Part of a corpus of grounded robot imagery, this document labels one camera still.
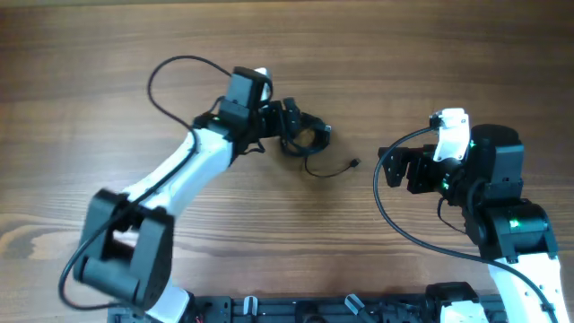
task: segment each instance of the tabletop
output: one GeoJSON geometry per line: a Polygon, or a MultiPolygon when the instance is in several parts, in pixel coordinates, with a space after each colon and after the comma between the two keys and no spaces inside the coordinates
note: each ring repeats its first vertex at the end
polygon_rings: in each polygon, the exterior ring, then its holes
{"type": "MultiPolygon", "coordinates": [[[[334,296],[423,292],[467,281],[496,292],[487,267],[419,248],[381,218],[372,195],[380,146],[462,107],[472,125],[515,128],[524,197],[549,214],[567,307],[574,305],[574,4],[569,2],[243,2],[0,10],[0,321],[102,321],[68,310],[57,279],[100,188],[143,178],[185,130],[144,86],[175,55],[232,69],[265,66],[274,97],[332,126],[309,159],[239,157],[178,220],[172,274],[196,295],[334,296]]],[[[209,66],[177,62],[154,93],[191,120],[225,93],[209,66]]],[[[436,143],[425,135],[408,145],[436,143]]],[[[381,187],[390,216],[418,238],[477,253],[436,215],[439,195],[381,187]]],[[[460,209],[444,210],[457,227],[460,209]]],[[[72,280],[70,298],[108,298],[72,280]]]]}

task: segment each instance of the wooden plank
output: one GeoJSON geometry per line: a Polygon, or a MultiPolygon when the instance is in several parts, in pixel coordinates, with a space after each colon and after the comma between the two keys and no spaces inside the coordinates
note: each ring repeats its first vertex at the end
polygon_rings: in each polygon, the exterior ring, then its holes
{"type": "MultiPolygon", "coordinates": [[[[239,158],[178,222],[174,276],[198,295],[421,292],[470,282],[492,292],[484,266],[415,247],[372,199],[377,149],[464,107],[473,124],[514,127],[526,145],[525,196],[551,216],[568,306],[574,287],[574,30],[569,3],[404,2],[163,4],[0,11],[0,321],[97,321],[56,297],[85,208],[100,188],[146,175],[182,128],[147,102],[164,58],[266,66],[276,98],[333,126],[332,145],[301,160],[239,158]]],[[[155,93],[190,120],[224,93],[208,66],[177,63],[155,93]]],[[[432,136],[410,146],[430,143],[432,136]]],[[[475,252],[435,215],[438,196],[382,188],[391,216],[417,237],[475,252]]],[[[459,210],[445,217],[462,226],[459,210]]],[[[70,283],[75,300],[106,300],[70,283]]]]}

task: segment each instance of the table surface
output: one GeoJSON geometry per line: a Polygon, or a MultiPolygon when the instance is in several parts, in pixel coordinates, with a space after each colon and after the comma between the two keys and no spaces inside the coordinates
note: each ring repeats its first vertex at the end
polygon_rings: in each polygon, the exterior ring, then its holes
{"type": "MultiPolygon", "coordinates": [[[[158,4],[0,11],[0,321],[102,321],[57,298],[86,206],[100,188],[136,182],[181,143],[184,129],[147,101],[163,59],[208,57],[228,69],[266,66],[275,98],[332,125],[309,160],[315,179],[281,154],[238,158],[177,224],[173,275],[197,295],[422,292],[467,281],[494,292],[486,266],[414,246],[385,223],[372,196],[377,149],[464,107],[476,124],[514,127],[526,146],[524,196],[542,205],[561,247],[574,305],[574,4],[498,1],[158,4]]],[[[209,66],[181,62],[156,96],[185,120],[225,93],[209,66]]],[[[410,146],[434,143],[432,135],[410,146]]],[[[476,247],[436,216],[437,194],[382,188],[416,237],[476,247]]],[[[458,208],[445,218],[462,227],[458,208]]],[[[107,298],[68,282],[81,303],[107,298]]]]}

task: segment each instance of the wooden table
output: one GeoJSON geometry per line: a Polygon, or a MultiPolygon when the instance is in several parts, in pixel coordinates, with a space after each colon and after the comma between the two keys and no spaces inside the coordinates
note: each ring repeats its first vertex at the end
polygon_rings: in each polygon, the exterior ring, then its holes
{"type": "MultiPolygon", "coordinates": [[[[275,98],[333,126],[309,160],[315,179],[281,154],[240,157],[179,220],[173,274],[197,295],[422,292],[467,281],[493,292],[485,266],[414,246],[384,222],[372,196],[377,149],[464,107],[474,125],[514,127],[526,146],[524,196],[548,212],[574,297],[574,5],[521,2],[236,3],[5,9],[0,12],[0,321],[102,321],[57,298],[86,206],[169,156],[181,126],[144,93],[164,58],[208,57],[231,69],[266,66],[275,98]]],[[[185,120],[227,79],[176,63],[157,99],[185,120]]],[[[410,146],[433,143],[430,135],[410,146]]],[[[435,214],[437,194],[382,188],[399,225],[440,246],[476,252],[435,214]]],[[[460,210],[445,210],[463,225],[460,210]]],[[[82,303],[107,298],[68,283],[82,303]]]]}

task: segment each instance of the plug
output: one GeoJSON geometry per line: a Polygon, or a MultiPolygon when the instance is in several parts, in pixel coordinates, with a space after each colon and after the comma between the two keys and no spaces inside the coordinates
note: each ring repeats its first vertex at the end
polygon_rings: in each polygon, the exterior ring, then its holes
{"type": "Polygon", "coordinates": [[[357,167],[357,166],[359,166],[360,163],[361,163],[361,160],[359,158],[355,158],[349,163],[349,166],[357,167]]]}

